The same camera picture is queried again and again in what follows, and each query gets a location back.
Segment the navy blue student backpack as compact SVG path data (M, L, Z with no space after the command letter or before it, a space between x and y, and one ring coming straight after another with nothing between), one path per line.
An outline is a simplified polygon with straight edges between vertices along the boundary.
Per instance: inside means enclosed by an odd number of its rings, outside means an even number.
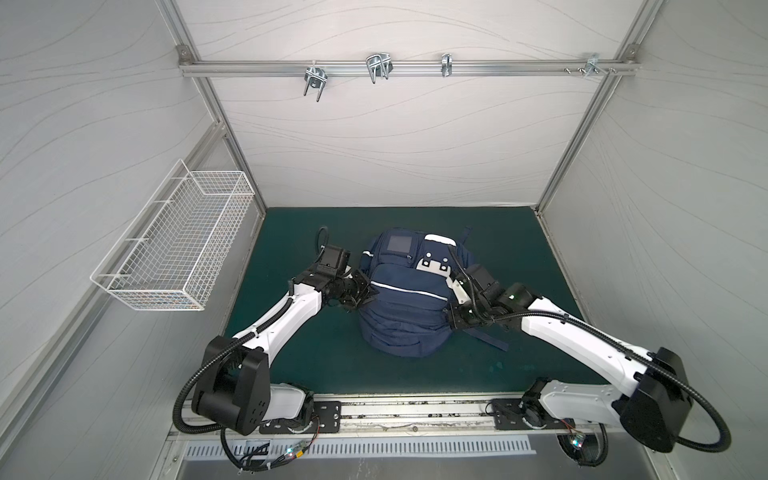
M461 269L476 264L464 231L454 240L435 233L391 228L374 237L360 259L374 294L359 309L363 340L383 353L426 358L451 337L450 306Z

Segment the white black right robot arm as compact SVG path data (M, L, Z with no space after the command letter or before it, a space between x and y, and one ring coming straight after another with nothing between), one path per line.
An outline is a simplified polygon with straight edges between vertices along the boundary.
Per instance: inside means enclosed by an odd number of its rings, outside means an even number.
M499 325L542 340L587 366L602 385L539 379L520 410L529 424L573 419L622 427L642 445L669 453L693 406L687 375L673 351L652 352L593 329L521 283L504 289L480 265L455 271L447 284L456 300L452 328Z

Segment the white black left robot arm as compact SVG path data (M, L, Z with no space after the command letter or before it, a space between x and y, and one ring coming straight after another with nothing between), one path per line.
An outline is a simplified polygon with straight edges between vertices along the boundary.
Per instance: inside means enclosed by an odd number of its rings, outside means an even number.
M311 394L274 383L270 367L294 334L324 306L356 310L375 292L368 277L349 265L350 252L320 249L315 261L288 281L286 294L253 324L206 346L200 368L184 384L172 411L177 430L202 434L221 429L249 435L270 421L310 422Z

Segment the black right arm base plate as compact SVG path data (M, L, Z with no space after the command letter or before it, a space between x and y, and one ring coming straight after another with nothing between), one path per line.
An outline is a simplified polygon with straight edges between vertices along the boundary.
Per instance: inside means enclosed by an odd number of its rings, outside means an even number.
M497 430L542 430L547 413L531 398L492 399L489 403Z

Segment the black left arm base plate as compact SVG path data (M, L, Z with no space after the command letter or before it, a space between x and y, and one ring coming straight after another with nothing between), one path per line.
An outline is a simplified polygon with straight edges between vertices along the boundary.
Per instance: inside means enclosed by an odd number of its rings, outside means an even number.
M258 433L300 435L310 433L338 433L341 428L340 401L315 401L312 411L304 408L298 419L276 419L263 423Z

